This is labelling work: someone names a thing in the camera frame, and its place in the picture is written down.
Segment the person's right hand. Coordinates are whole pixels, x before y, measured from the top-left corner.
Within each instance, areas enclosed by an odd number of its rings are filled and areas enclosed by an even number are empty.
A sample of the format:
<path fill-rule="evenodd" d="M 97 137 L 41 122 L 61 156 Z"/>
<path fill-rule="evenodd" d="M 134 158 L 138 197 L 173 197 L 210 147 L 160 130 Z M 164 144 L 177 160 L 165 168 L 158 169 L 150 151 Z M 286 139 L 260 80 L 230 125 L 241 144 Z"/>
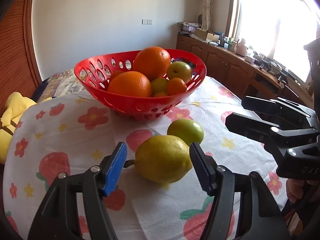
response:
<path fill-rule="evenodd" d="M 305 183 L 313 185 L 313 181 L 288 179 L 286 181 L 286 194 L 290 202 L 295 203 L 303 196 L 303 186 Z"/>

